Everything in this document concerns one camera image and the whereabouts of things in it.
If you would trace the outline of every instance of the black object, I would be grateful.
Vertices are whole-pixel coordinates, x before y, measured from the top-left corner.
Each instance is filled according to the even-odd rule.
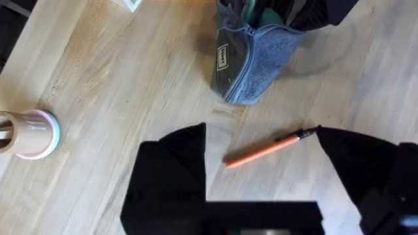
[[[301,31],[309,31],[325,27],[328,24],[338,25],[357,1],[307,0],[293,20],[291,27]]]
[[[121,213],[128,235],[224,235],[241,228],[324,234],[316,202],[206,202],[204,123],[141,144]]]
[[[198,234],[206,201],[204,123],[140,145],[121,221],[127,234]]]
[[[362,216],[365,235],[417,232],[418,146],[316,127],[321,146]],[[128,235],[224,235],[275,228],[324,234],[316,202],[206,202],[206,125],[141,144],[121,221]]]
[[[361,214],[365,235],[410,234],[418,225],[418,146],[364,134],[317,128],[350,199]]]

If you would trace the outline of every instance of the black cloth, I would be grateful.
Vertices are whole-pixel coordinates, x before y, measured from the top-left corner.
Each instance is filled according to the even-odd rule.
[[[309,31],[325,27],[329,24],[338,25],[348,15],[358,0],[307,0],[291,27]]]

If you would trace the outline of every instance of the table surface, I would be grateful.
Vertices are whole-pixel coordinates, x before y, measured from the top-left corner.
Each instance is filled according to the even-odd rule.
[[[418,141],[418,1],[361,0],[307,33],[255,106],[210,90],[215,11],[39,0],[0,76],[0,110],[49,110],[62,141],[43,160],[0,158],[0,234],[123,234],[139,144],[202,121],[209,200],[317,200],[327,234],[361,233],[315,136],[233,170],[221,160],[317,124]]]

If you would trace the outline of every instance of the green item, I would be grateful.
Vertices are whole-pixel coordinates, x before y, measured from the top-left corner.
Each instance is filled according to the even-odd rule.
[[[266,8],[264,9],[263,13],[260,17],[259,27],[268,25],[268,24],[276,24],[276,25],[283,25],[283,20],[273,9]]]
[[[247,0],[247,7],[244,13],[244,21],[250,23],[254,20],[254,8],[257,0]]]

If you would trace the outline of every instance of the orange pen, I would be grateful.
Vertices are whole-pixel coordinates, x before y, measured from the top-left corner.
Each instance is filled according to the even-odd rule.
[[[284,148],[286,146],[289,146],[291,144],[294,144],[298,142],[299,140],[302,140],[303,138],[306,138],[316,132],[317,127],[311,128],[311,129],[299,129],[291,134],[288,134],[286,137],[276,140],[276,143],[272,144],[271,146],[267,146],[263,149],[259,149],[257,151],[254,151],[253,153],[250,153],[248,155],[245,155],[237,160],[229,161],[227,162],[227,168],[234,168],[237,166],[240,166],[242,164],[248,163],[252,160],[256,160],[260,157],[263,157],[269,153],[272,153],[274,151],[277,151],[281,148]]]

